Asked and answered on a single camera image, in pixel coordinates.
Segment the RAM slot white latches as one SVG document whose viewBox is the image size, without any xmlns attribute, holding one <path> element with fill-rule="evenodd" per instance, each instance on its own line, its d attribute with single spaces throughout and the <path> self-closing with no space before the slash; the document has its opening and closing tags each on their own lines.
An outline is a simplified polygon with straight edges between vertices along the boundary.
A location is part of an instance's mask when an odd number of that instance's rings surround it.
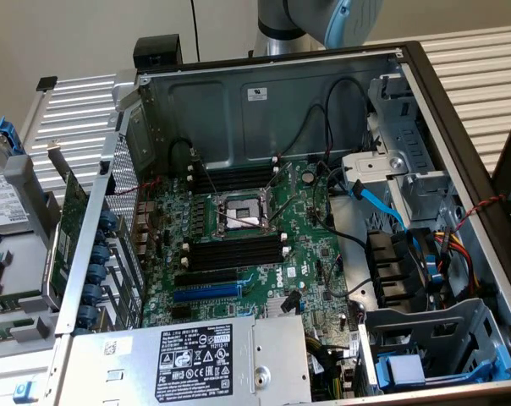
<svg viewBox="0 0 511 406">
<path fill-rule="evenodd" d="M 282 253 L 284 242 L 279 234 L 252 236 L 247 238 L 212 240 L 207 242 L 183 243 L 181 252 L 186 255 L 270 255 Z"/>
<path fill-rule="evenodd" d="M 208 172 L 212 183 L 218 190 L 250 189 L 265 186 L 272 178 L 272 167 L 237 167 L 211 170 Z M 212 189 L 202 169 L 191 172 L 192 183 L 196 189 Z"/>
<path fill-rule="evenodd" d="M 203 162 L 202 160 L 193 160 L 191 163 L 187 165 L 187 173 L 204 173 Z M 273 164 L 272 163 L 258 163 L 256 165 L 233 165 L 229 167 L 208 167 L 206 170 L 209 174 L 219 174 L 219 173 L 272 173 Z"/>
<path fill-rule="evenodd" d="M 205 272 L 246 266 L 281 263 L 283 247 L 194 247 L 180 257 L 179 265 L 189 272 Z"/>
</svg>

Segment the metal CPU socket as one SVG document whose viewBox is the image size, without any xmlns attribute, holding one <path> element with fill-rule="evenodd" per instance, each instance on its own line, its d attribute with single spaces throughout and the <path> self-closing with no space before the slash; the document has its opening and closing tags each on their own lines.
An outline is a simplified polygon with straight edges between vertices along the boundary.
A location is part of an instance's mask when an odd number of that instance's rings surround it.
<svg viewBox="0 0 511 406">
<path fill-rule="evenodd" d="M 210 199 L 210 235 L 233 239 L 275 233 L 274 206 L 270 186 L 214 194 Z"/>
</svg>

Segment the thin metal locking lever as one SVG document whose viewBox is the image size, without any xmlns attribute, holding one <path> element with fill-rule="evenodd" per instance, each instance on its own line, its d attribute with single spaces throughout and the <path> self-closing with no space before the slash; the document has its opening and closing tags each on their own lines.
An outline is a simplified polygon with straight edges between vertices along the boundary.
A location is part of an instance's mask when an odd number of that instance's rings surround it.
<svg viewBox="0 0 511 406">
<path fill-rule="evenodd" d="M 267 226 L 270 226 L 274 221 L 276 221 L 291 205 L 291 203 L 297 198 L 297 195 L 292 195 L 282 203 L 275 211 L 269 214 L 266 218 Z"/>
<path fill-rule="evenodd" d="M 195 152 L 195 159 L 201 165 L 201 169 L 202 169 L 203 173 L 206 175 L 209 185 L 211 185 L 211 187 L 212 187 L 212 191 L 214 192 L 215 206 L 219 206 L 219 204 L 221 203 L 220 195 L 218 194 L 217 188 L 216 188 L 214 182 L 212 181 L 212 178 L 207 170 L 207 167 L 206 167 L 206 164 L 202 158 L 202 155 L 198 151 Z"/>
</svg>

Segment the green Dell motherboard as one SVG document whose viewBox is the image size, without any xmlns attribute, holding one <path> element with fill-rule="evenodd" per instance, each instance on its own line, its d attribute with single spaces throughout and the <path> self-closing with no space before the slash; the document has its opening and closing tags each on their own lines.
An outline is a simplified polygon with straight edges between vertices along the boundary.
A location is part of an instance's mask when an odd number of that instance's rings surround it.
<svg viewBox="0 0 511 406">
<path fill-rule="evenodd" d="M 304 171 L 316 175 L 312 185 L 301 180 Z M 179 265 L 183 243 L 207 242 L 212 225 L 210 199 L 213 193 L 195 194 L 189 173 L 167 178 L 148 189 L 138 208 L 138 220 L 147 242 L 143 266 L 148 288 L 143 308 L 145 327 L 190 321 L 213 321 L 253 316 L 263 319 L 269 298 L 286 298 L 292 290 L 301 295 L 301 313 L 306 331 L 329 339 L 347 327 L 347 290 L 343 276 L 344 254 L 333 232 L 333 214 L 327 192 L 337 188 L 338 170 L 325 168 L 315 159 L 277 162 L 266 186 L 272 188 L 275 210 L 292 195 L 297 198 L 274 224 L 284 242 L 281 263 L 233 268 L 238 272 L 240 297 L 175 303 L 176 290 L 211 285 L 175 287 L 174 277 L 189 271 Z M 189 305 L 192 317 L 171 319 L 169 309 Z"/>
</svg>

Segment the long black expansion slot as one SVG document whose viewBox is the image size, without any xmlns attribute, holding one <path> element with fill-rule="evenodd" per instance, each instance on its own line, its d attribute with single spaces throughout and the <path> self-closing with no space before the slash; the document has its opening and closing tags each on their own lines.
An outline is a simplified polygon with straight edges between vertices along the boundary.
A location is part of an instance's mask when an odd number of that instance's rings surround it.
<svg viewBox="0 0 511 406">
<path fill-rule="evenodd" d="M 175 287 L 189 287 L 196 285 L 212 285 L 219 283 L 233 283 L 238 280 L 235 269 L 224 269 L 207 272 L 187 272 L 174 277 Z"/>
</svg>

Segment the open grey PC case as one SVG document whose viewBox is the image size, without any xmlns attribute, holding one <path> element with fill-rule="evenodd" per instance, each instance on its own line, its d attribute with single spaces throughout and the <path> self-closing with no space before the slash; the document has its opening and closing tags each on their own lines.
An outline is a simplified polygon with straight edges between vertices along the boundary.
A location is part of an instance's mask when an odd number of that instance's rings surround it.
<svg viewBox="0 0 511 406">
<path fill-rule="evenodd" d="M 402 217 L 357 181 L 349 187 L 343 158 L 376 145 L 368 128 L 374 111 L 370 82 L 405 77 L 424 116 L 427 146 L 447 169 L 464 214 L 455 227 L 407 228 Z M 247 101 L 249 88 L 266 87 L 266 101 Z M 137 73 L 115 99 L 113 136 L 104 147 L 88 197 L 57 327 L 55 357 L 44 398 L 60 406 L 69 354 L 78 336 L 133 331 L 142 324 L 148 288 L 142 260 L 147 242 L 138 208 L 148 189 L 184 176 L 198 151 L 206 167 L 315 159 L 338 170 L 327 192 L 333 232 L 344 254 L 347 327 L 329 339 L 309 334 L 301 315 L 310 403 L 298 406 L 511 406 L 511 380 L 358 396 L 354 374 L 359 326 L 381 310 L 366 259 L 370 230 L 404 233 L 427 294 L 426 311 L 481 299 L 492 312 L 511 355 L 511 217 L 492 186 L 490 170 L 448 98 L 423 48 L 408 42 L 285 58 L 161 68 Z M 118 228 L 107 235 L 110 259 L 102 300 L 91 329 L 76 326 L 81 294 L 102 210 Z"/>
</svg>

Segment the silver finned heat sink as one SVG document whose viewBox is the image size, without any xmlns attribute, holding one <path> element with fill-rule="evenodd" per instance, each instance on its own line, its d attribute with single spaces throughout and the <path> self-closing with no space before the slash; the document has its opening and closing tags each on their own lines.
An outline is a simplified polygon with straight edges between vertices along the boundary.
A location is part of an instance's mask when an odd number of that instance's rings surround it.
<svg viewBox="0 0 511 406">
<path fill-rule="evenodd" d="M 282 310 L 282 304 L 284 301 L 284 297 L 269 298 L 265 304 L 264 317 L 273 318 L 285 315 Z"/>
</svg>

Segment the black plastic fan shroud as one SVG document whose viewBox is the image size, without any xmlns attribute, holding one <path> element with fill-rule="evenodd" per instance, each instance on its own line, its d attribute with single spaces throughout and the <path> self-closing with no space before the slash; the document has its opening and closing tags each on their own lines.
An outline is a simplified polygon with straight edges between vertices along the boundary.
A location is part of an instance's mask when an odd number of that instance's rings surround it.
<svg viewBox="0 0 511 406">
<path fill-rule="evenodd" d="M 404 233 L 370 230 L 365 253 L 380 309 L 406 314 L 426 311 L 426 285 Z"/>
</svg>

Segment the grey metal drive cage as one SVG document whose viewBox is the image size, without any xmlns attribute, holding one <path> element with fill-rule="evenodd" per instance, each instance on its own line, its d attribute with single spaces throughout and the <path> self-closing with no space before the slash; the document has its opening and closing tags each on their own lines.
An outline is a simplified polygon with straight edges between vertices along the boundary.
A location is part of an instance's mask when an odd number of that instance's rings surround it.
<svg viewBox="0 0 511 406">
<path fill-rule="evenodd" d="M 408 80 L 399 74 L 370 82 L 374 111 L 368 128 L 376 144 L 371 151 L 343 158 L 349 187 L 359 181 L 383 205 L 395 210 L 407 228 L 453 228 L 464 210 L 447 169 L 427 142 L 431 132 Z"/>
</svg>

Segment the black box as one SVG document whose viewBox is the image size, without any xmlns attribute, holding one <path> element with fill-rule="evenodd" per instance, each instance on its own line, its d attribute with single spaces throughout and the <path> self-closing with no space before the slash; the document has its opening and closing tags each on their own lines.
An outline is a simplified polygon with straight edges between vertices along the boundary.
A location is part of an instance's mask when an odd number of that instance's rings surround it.
<svg viewBox="0 0 511 406">
<path fill-rule="evenodd" d="M 179 34 L 141 37 L 135 43 L 132 57 L 139 73 L 182 65 Z"/>
</svg>

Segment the green graphics card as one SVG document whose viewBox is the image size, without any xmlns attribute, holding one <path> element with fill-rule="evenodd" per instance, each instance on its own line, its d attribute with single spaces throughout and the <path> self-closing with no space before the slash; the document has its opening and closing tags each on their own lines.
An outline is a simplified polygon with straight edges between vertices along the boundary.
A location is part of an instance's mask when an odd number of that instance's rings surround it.
<svg viewBox="0 0 511 406">
<path fill-rule="evenodd" d="M 59 310 L 79 241 L 88 195 L 64 158 L 59 145 L 49 145 L 47 156 L 65 183 L 63 205 L 54 238 L 47 253 L 42 296 Z"/>
</svg>

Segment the silver power supply unit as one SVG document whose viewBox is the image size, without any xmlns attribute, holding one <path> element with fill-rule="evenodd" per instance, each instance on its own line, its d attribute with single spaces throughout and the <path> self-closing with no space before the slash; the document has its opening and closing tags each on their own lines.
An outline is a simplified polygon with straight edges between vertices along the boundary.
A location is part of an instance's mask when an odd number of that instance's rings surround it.
<svg viewBox="0 0 511 406">
<path fill-rule="evenodd" d="M 298 316 L 252 316 L 78 336 L 60 406 L 310 403 Z"/>
</svg>

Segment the disk bay with blue rails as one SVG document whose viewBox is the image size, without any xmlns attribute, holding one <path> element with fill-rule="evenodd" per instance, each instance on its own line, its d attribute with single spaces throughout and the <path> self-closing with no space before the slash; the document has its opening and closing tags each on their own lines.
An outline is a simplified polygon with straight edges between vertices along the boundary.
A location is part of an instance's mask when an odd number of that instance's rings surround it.
<svg viewBox="0 0 511 406">
<path fill-rule="evenodd" d="M 511 355 L 481 299 L 409 314 L 369 311 L 359 334 L 358 396 L 511 380 Z"/>
</svg>

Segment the silver hard disk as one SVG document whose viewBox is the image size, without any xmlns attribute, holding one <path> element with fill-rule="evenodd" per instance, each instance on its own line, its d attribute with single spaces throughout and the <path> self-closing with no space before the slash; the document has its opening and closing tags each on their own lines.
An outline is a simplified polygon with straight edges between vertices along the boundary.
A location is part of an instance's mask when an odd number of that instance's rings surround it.
<svg viewBox="0 0 511 406">
<path fill-rule="evenodd" d="M 0 235 L 27 233 L 31 230 L 27 213 L 15 187 L 4 177 L 8 159 L 13 155 L 11 145 L 0 132 Z"/>
</svg>

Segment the blue plastic disk carrier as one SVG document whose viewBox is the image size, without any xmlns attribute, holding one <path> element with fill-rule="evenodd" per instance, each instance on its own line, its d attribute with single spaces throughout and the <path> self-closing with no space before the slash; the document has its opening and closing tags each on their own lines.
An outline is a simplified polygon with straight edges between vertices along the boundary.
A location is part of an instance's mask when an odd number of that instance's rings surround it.
<svg viewBox="0 0 511 406">
<path fill-rule="evenodd" d="M 7 121 L 4 116 L 2 116 L 0 120 L 0 133 L 7 138 L 11 150 L 15 155 L 26 154 L 14 125 Z"/>
</svg>

